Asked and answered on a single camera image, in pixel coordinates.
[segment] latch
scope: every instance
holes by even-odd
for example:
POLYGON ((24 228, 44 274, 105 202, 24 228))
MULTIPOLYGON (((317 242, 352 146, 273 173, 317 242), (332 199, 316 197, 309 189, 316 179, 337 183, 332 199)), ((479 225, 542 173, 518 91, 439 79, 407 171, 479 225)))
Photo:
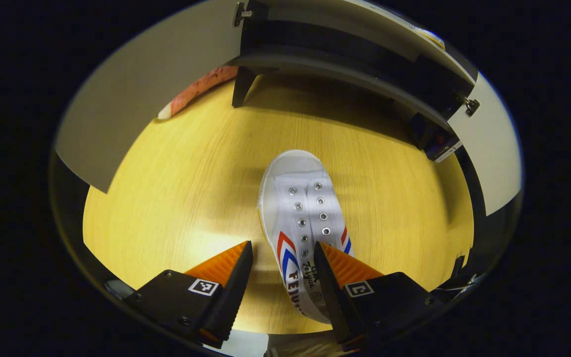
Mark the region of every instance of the latch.
POLYGON ((252 11, 245 11, 245 4, 238 2, 235 6, 235 16, 233 17, 233 27, 238 27, 245 17, 252 17, 252 11))
POLYGON ((468 116, 473 116, 477 108, 480 107, 480 102, 477 99, 469 100, 464 97, 464 104, 466 104, 466 113, 468 116))

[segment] white panel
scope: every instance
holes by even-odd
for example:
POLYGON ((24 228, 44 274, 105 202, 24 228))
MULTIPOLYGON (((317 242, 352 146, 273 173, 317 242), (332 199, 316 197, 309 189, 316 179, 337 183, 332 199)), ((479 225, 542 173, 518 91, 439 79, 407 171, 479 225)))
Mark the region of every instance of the white panel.
POLYGON ((224 341, 220 350, 207 345, 204 347, 233 357, 262 357, 268 350, 268 335, 231 330, 228 341, 224 341))
POLYGON ((521 190, 519 140, 508 111, 482 73, 478 74, 468 98, 480 102, 477 111, 469 117, 462 106, 449 124, 473 162, 482 186, 486 215, 490 215, 521 190))
POLYGON ((208 0, 138 35, 98 67, 73 98, 55 142, 63 162, 107 192, 149 121, 202 75, 237 57, 237 0, 208 0))

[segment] wooden table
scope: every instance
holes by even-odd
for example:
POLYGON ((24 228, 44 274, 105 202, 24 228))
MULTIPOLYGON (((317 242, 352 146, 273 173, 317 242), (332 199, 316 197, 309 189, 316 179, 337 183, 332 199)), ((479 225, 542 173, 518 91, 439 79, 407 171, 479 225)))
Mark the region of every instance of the wooden table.
POLYGON ((326 79, 272 74, 234 109, 233 83, 172 119, 152 120, 109 192, 90 188, 84 241, 116 276, 138 289, 163 269, 186 271, 249 239, 254 266, 233 328, 329 330, 290 305, 260 227, 261 177, 289 149, 324 163, 356 258, 431 290, 468 255, 473 215, 457 159, 427 160, 384 99, 326 79))

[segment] red and blue chevron logo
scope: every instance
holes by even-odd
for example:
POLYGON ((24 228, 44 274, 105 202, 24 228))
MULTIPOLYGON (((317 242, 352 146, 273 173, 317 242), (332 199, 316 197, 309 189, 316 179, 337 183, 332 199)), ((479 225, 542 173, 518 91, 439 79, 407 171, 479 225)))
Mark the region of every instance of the red and blue chevron logo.
POLYGON ((347 235, 347 226, 345 226, 343 235, 341 236, 341 250, 347 254, 351 251, 351 240, 349 240, 349 236, 347 235))
POLYGON ((277 256, 279 257, 279 262, 281 262, 280 268, 285 283, 286 277, 288 276, 288 262, 293 262, 297 268, 297 271, 299 270, 299 262, 296 260, 296 248, 294 248, 294 243, 283 232, 279 232, 279 240, 277 241, 277 256))

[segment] screw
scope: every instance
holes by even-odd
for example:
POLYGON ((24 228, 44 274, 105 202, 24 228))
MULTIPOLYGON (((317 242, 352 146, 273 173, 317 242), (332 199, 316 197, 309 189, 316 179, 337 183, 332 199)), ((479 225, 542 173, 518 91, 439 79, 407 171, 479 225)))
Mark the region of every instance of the screw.
POLYGON ((181 324, 184 325, 184 326, 188 326, 188 325, 191 325, 191 320, 188 319, 186 316, 182 316, 182 317, 179 319, 179 323, 181 323, 181 324))

